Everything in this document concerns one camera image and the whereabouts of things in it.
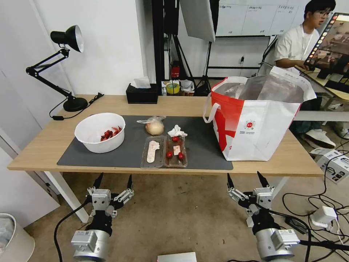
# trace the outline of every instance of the trash can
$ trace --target trash can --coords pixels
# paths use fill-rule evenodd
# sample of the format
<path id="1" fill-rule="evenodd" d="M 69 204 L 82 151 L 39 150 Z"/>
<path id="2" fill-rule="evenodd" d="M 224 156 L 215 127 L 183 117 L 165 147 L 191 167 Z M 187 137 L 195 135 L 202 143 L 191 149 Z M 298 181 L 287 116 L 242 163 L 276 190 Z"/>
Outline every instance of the trash can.
<path id="1" fill-rule="evenodd" d="M 14 223 L 12 237 L 0 253 L 0 262 L 27 262 L 34 252 L 34 238 L 17 223 L 12 215 L 0 213 L 0 218 L 10 218 Z"/>

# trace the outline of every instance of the shopping bag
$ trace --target shopping bag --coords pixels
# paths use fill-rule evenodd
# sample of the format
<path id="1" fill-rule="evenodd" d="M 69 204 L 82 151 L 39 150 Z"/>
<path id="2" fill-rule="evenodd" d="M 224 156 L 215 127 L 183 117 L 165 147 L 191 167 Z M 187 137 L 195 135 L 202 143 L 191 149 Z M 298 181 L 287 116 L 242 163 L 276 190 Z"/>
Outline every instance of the shopping bag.
<path id="1" fill-rule="evenodd" d="M 268 161 L 302 102 L 314 98 L 309 81 L 274 67 L 269 76 L 225 78 L 212 88 L 202 117 L 206 123 L 213 121 L 226 160 Z"/>

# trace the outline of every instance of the gray desk mat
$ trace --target gray desk mat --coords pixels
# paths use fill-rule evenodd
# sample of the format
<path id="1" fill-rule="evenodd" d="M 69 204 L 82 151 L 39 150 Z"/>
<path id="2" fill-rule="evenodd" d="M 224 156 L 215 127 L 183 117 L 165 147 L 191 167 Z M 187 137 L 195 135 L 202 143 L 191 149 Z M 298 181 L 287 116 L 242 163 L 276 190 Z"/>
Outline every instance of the gray desk mat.
<path id="1" fill-rule="evenodd" d="M 143 124 L 136 121 L 148 116 L 123 116 L 126 122 L 125 140 L 117 149 L 97 154 L 87 150 L 76 138 L 70 143 L 57 162 L 61 166 L 93 167 L 140 167 L 145 139 L 150 136 Z M 166 135 L 176 124 L 188 136 L 185 147 L 188 156 L 186 169 L 232 170 L 220 151 L 212 124 L 206 124 L 202 117 L 168 116 L 163 121 Z"/>

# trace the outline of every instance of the concrete floor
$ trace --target concrete floor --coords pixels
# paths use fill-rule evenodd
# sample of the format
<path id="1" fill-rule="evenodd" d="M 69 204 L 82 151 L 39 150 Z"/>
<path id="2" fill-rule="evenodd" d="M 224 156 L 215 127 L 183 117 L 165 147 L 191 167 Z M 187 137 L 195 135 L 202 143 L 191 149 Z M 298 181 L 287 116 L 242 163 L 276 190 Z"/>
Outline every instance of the concrete floor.
<path id="1" fill-rule="evenodd" d="M 339 144 L 340 139 L 335 134 L 330 133 L 329 136 Z M 81 202 L 84 200 L 86 188 L 92 186 L 97 176 L 96 173 L 64 174 Z M 232 178 L 236 187 L 242 191 L 260 186 L 257 176 L 237 175 Z M 105 174 L 101 188 L 121 192 L 126 187 L 127 179 L 126 174 Z M 107 261 L 155 262 L 159 254 L 190 251 L 196 252 L 197 261 L 200 262 L 224 262 L 229 259 L 260 261 L 255 237 L 245 224 L 245 210 L 226 194 L 225 175 L 133 175 L 133 182 L 135 196 L 118 211 L 118 216 L 113 220 Z M 349 179 L 339 185 L 328 181 L 327 185 L 328 196 L 343 204 L 349 204 L 349 191 L 346 190 Z M 273 201 L 273 210 L 287 213 L 281 202 L 282 194 L 286 192 L 315 194 L 322 190 L 321 178 L 290 178 Z M 296 213 L 313 210 L 303 197 L 287 198 L 286 202 Z M 70 208 L 61 199 L 59 208 L 26 227 L 36 241 L 30 262 L 58 261 L 53 231 L 57 222 L 69 212 Z M 281 218 L 275 219 L 280 225 L 287 227 Z M 349 225 L 343 219 L 340 219 L 340 224 L 344 233 L 349 234 Z M 60 226 L 58 241 L 64 262 L 74 261 L 70 240 L 75 230 L 84 226 L 77 216 L 70 217 Z M 313 247 L 310 258 L 314 260 L 328 252 L 326 249 Z M 305 247 L 297 246 L 293 261 L 304 261 L 304 256 Z M 342 259 L 333 254 L 324 261 L 335 262 Z"/>

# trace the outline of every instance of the lamp shade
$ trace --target lamp shade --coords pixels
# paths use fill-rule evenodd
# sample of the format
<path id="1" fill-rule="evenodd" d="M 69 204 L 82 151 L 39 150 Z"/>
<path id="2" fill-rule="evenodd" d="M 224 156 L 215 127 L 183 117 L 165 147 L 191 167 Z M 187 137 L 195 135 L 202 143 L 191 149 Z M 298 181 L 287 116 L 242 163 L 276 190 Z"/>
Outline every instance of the lamp shade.
<path id="1" fill-rule="evenodd" d="M 69 27 L 66 32 L 52 31 L 50 36 L 56 44 L 67 44 L 78 52 L 84 51 L 84 40 L 78 25 Z"/>

